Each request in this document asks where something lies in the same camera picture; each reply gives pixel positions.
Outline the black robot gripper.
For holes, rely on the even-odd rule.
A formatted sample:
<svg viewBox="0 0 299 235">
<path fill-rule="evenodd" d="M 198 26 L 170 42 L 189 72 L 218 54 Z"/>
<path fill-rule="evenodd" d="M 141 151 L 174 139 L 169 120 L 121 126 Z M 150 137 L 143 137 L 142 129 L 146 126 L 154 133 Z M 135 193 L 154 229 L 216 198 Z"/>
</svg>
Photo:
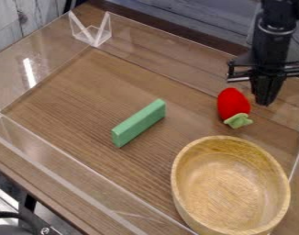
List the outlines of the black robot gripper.
<svg viewBox="0 0 299 235">
<path fill-rule="evenodd" d="M 254 20 L 252 49 L 229 62 L 228 82 L 250 80 L 261 106 L 270 106 L 277 100 L 286 77 L 299 76 L 299 55 L 290 59 L 298 21 L 299 0 L 262 0 Z"/>
</svg>

